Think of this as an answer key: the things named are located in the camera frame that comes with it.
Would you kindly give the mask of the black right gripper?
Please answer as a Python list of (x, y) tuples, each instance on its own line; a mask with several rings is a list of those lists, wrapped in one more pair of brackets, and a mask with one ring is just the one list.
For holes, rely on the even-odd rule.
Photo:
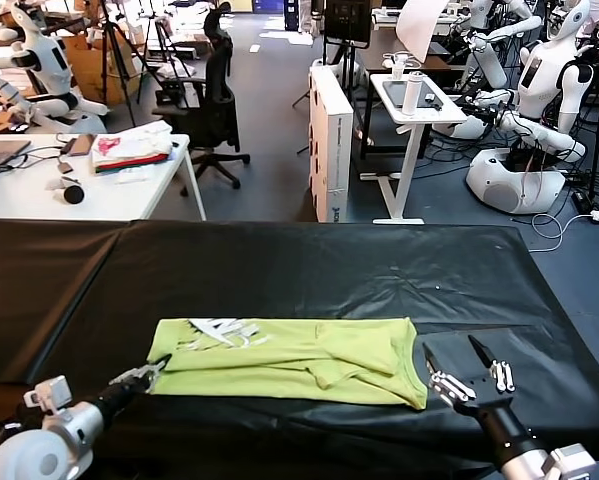
[(463, 382), (444, 372), (429, 346), (422, 344), (429, 372), (429, 388), (446, 404), (459, 403), (460, 414), (474, 414), (479, 408), (491, 403), (512, 399), (512, 393), (515, 392), (510, 364), (497, 359), (489, 347), (475, 336), (469, 335), (468, 340), (490, 375), (469, 377)]

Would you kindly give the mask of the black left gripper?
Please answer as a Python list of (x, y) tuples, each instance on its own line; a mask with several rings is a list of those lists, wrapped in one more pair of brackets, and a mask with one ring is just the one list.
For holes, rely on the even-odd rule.
[(98, 394), (98, 408), (103, 415), (117, 415), (138, 394), (152, 391), (172, 355), (165, 354), (144, 367), (127, 370), (109, 381)]

